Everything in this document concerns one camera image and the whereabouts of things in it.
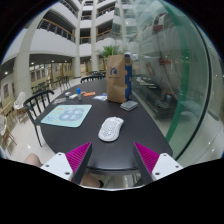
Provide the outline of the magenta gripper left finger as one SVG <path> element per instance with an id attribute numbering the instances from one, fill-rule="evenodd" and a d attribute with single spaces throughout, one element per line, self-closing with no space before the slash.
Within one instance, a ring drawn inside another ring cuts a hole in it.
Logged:
<path id="1" fill-rule="evenodd" d="M 41 168 L 65 180 L 80 184 L 92 153 L 92 143 L 88 142 L 68 153 L 55 154 Z"/>

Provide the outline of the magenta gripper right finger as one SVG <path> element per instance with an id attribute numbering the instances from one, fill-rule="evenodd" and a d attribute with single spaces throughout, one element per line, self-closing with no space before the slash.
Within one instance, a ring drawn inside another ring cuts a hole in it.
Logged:
<path id="1" fill-rule="evenodd" d="M 144 185 L 182 169 L 167 153 L 158 154 L 137 142 L 134 143 L 133 154 Z"/>

